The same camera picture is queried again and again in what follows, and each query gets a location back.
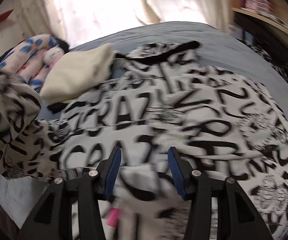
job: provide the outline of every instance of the white curtain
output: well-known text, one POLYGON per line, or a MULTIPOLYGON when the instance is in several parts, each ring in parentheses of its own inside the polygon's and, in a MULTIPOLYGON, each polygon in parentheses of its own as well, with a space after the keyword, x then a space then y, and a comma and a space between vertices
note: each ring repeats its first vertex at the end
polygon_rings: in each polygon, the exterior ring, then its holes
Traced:
POLYGON ((201 22, 226 31, 228 0, 45 0, 52 32, 71 47, 138 26, 201 22))
POLYGON ((142 26, 140 0, 45 0, 53 33, 71 47, 142 26))
POLYGON ((226 32, 229 0, 146 0, 162 22, 191 21, 209 24, 226 32))
POLYGON ((24 38, 51 33, 44 0, 12 0, 12 6, 24 38))

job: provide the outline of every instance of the stuffed toy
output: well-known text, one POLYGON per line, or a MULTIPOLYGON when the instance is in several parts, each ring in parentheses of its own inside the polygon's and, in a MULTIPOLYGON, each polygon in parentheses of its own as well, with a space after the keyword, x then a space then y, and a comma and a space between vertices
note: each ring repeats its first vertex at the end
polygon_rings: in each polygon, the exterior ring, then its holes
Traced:
POLYGON ((36 74, 36 76, 32 79, 30 82, 30 86, 39 93, 41 91, 41 88, 43 86, 43 83, 48 75, 48 73, 51 71, 51 69, 54 67, 55 63, 64 55, 63 49, 56 46, 48 51, 44 52, 43 56, 43 63, 44 66, 40 69, 40 71, 36 74))
POLYGON ((43 58, 44 64, 48 65, 50 69, 53 68, 55 63, 64 55, 63 49, 56 46, 54 48, 49 49, 43 58))

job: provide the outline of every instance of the blanket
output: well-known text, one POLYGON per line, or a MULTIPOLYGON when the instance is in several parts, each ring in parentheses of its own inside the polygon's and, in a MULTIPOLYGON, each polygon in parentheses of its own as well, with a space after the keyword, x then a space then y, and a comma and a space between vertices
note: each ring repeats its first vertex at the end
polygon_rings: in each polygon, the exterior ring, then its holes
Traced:
POLYGON ((31 37, 13 48, 1 61, 0 69, 8 73, 16 73, 23 83, 40 92, 49 66, 43 63, 43 55, 50 48, 58 45, 58 41, 50 34, 31 37))
POLYGON ((41 97, 49 104, 74 99, 106 81, 115 52, 111 43, 61 57, 46 77, 41 97))
MULTIPOLYGON (((60 168, 96 166, 119 146, 118 238, 182 239, 190 203, 180 200, 173 187, 167 150, 175 146, 209 177, 238 181, 272 237, 284 239, 288 121, 264 85, 199 65, 193 50, 198 46, 195 41, 153 43, 117 55, 128 71, 62 111, 60 122, 74 130, 60 168)), ((210 239, 217 239, 216 199, 212 212, 210 239)), ((76 217, 73 235, 79 239, 76 217)))

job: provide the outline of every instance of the clothing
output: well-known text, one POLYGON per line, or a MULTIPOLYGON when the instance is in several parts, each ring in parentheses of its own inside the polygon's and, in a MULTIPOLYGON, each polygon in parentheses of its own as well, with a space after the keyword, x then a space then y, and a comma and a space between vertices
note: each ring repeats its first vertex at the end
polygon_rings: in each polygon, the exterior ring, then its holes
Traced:
POLYGON ((110 43, 65 54, 47 76, 41 97, 49 104, 77 98, 108 79, 114 55, 110 43))
POLYGON ((39 49, 17 72, 17 75, 23 82, 25 82, 26 84, 30 84, 31 80, 43 67, 43 54, 46 51, 46 49, 39 49))
POLYGON ((27 84, 0 72, 0 173, 49 181, 58 175, 58 158, 69 136, 68 124, 37 121, 41 98, 27 84))
MULTIPOLYGON (((55 38, 57 40, 58 46, 63 49, 64 53, 68 53, 69 52, 69 45, 65 42, 62 41, 59 38, 55 38)), ((4 60, 4 58, 6 57, 7 54, 9 54, 10 51, 12 51, 13 48, 9 49, 8 51, 6 51, 2 56, 0 56, 0 63, 2 60, 4 60)))
POLYGON ((48 105, 48 109, 53 114, 56 114, 56 113, 62 111, 67 105, 68 105, 68 103, 58 102, 58 103, 54 103, 52 105, 48 105))
MULTIPOLYGON (((60 167, 96 166, 114 146, 121 147, 114 188, 122 211, 118 238, 181 239, 190 202, 180 200, 168 169, 166 153, 175 146, 208 176, 237 180, 273 238, 284 239, 288 122, 262 84, 199 65, 193 50, 198 46, 153 43, 126 57, 116 55, 128 71, 62 111, 60 121, 74 130, 60 167)), ((211 239, 216 239, 215 203, 211 239)))
POLYGON ((288 76, 286 72, 272 60, 271 56, 268 54, 267 51, 265 51, 261 46, 258 45, 251 45, 250 48, 258 55, 260 55, 265 61, 269 62, 271 67, 276 70, 278 74, 281 75, 282 78, 288 83, 288 76))
POLYGON ((17 73, 21 67, 40 49, 53 48, 57 45, 56 39, 50 34, 33 36, 11 50, 0 63, 4 72, 17 73))

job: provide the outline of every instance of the gray bed sheet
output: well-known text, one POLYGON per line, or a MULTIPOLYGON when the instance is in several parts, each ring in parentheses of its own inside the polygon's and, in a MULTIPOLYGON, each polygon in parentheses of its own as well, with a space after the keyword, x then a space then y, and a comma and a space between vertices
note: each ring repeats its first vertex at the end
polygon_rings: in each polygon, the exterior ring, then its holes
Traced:
MULTIPOLYGON (((113 49, 125 54, 144 43, 185 43, 192 40, 202 44, 197 50, 201 64, 222 67, 263 83, 288 119, 288 84, 284 79, 247 46, 209 25, 193 22, 148 25, 115 33, 73 50, 90 50, 111 42, 113 49)), ((39 117, 51 119, 58 116, 50 114, 44 104, 39 117)), ((0 175, 0 204, 21 227, 45 187, 46 184, 37 179, 6 180, 0 175)))

